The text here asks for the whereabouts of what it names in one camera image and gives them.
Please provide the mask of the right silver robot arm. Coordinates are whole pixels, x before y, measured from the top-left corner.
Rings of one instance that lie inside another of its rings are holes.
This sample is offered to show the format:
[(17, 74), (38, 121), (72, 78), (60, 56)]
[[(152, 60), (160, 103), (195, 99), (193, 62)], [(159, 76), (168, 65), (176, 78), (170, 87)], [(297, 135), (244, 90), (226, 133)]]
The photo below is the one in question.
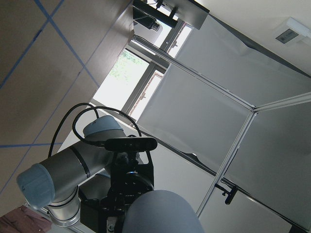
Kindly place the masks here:
[(20, 173), (17, 184), (58, 226), (80, 222), (97, 233), (120, 233), (132, 203), (154, 189), (153, 163), (140, 163), (139, 153), (156, 146), (151, 137), (126, 136), (112, 116), (102, 116), (79, 142)]

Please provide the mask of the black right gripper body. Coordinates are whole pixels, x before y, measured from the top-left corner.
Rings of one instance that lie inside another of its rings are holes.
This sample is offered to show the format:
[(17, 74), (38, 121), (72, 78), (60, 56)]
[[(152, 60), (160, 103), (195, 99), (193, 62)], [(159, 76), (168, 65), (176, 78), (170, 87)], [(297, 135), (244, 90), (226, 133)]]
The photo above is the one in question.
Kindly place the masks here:
[(98, 173), (79, 187), (80, 222), (96, 233), (121, 233), (129, 207), (153, 189), (154, 182), (135, 171), (113, 183), (108, 175)]

